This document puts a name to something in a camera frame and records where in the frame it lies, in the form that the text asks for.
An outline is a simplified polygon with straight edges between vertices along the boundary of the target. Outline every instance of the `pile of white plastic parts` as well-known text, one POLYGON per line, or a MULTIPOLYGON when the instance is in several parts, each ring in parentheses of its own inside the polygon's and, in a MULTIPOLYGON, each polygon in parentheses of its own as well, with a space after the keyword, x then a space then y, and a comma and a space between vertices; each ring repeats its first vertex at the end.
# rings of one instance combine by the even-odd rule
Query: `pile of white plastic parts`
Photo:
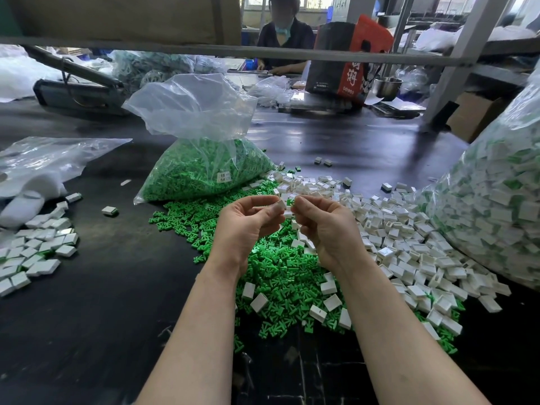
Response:
POLYGON ((64 217, 69 204, 80 200, 73 193, 47 214, 38 214, 26 223, 26 229, 15 233, 8 247, 0 248, 0 296, 27 286, 31 278, 54 273, 58 258, 71 257, 77 249, 79 235, 69 218, 64 217))
MULTIPOLYGON (((429 217, 415 204, 414 187, 398 183, 394 189, 383 183, 381 189, 388 193, 387 197, 364 197, 350 190, 340 191, 346 179, 352 182, 348 178, 341 181, 332 176, 319 176, 315 179, 280 171, 261 177, 280 183, 274 192, 281 197, 288 219, 294 216, 287 202, 299 194, 326 197, 349 208, 368 254, 405 303, 412 310, 426 314, 428 322, 423 324, 435 339, 438 335, 433 327, 441 325, 454 335, 461 334, 462 326, 450 317, 450 311, 460 302, 469 297, 477 298, 488 312, 497 313, 502 309, 495 301, 497 294, 511 294, 510 288, 500 283, 496 274, 455 250, 434 229, 429 217)), ((298 230, 296 245, 304 243, 305 253, 316 254, 313 244, 300 233, 300 225, 294 219, 292 226, 298 230)), ((327 288, 335 287, 321 284, 323 294, 327 294, 327 288)), ((311 315, 320 320, 321 313, 311 315)))

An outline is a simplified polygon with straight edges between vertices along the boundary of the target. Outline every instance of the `left hand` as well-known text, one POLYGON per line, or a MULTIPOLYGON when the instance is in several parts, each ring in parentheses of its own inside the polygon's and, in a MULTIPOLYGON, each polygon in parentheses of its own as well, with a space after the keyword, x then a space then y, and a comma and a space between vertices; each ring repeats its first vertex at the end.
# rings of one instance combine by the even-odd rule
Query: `left hand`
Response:
POLYGON ((285 75, 291 72, 291 66, 285 65, 283 67, 275 67, 270 70, 270 74, 274 75, 285 75))
POLYGON ((225 206, 219 214, 208 260, 240 278, 247 270, 247 258, 255 242, 278 231, 285 221, 278 201, 279 197, 273 195, 247 196, 225 206))

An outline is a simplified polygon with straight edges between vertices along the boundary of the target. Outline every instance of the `black machine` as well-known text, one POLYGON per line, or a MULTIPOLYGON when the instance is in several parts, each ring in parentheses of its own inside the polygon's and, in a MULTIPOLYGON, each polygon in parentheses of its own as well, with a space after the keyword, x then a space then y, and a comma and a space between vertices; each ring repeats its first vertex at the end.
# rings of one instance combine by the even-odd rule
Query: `black machine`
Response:
POLYGON ((62 81, 40 79, 33 87, 39 104, 46 111, 74 116, 82 113, 125 116, 130 113, 122 108, 126 96, 124 85, 119 80, 75 64, 69 58, 57 57, 42 48, 23 47, 31 58, 62 71, 62 81), (70 81, 72 75, 92 84, 70 81))

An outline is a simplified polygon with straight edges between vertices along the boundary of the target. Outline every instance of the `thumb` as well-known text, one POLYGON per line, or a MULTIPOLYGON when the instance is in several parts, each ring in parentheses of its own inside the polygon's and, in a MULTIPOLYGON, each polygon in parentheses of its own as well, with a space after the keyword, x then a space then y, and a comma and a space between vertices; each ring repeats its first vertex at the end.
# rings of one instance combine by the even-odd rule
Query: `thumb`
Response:
POLYGON ((294 199, 294 207, 301 215, 313 220, 315 223, 319 223, 325 216, 325 211, 320 210, 317 206, 311 203, 304 197, 296 197, 294 199))
POLYGON ((279 216, 284 212, 284 209, 280 205, 280 202, 266 206, 264 209, 260 210, 258 213, 255 213, 252 217, 257 220, 257 223, 260 227, 269 223, 273 218, 279 216))

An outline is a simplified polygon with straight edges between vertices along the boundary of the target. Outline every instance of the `woman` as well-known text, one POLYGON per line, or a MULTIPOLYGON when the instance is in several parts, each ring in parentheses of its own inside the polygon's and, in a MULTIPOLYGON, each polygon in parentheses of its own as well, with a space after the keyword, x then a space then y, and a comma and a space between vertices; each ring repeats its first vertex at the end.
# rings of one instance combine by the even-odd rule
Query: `woman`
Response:
MULTIPOLYGON (((303 48, 312 50, 315 35, 309 25, 296 19, 300 0, 269 0, 272 21, 259 35, 258 47, 303 48)), ((267 69, 272 74, 301 74, 306 61, 292 59, 259 58, 258 70, 267 69)))

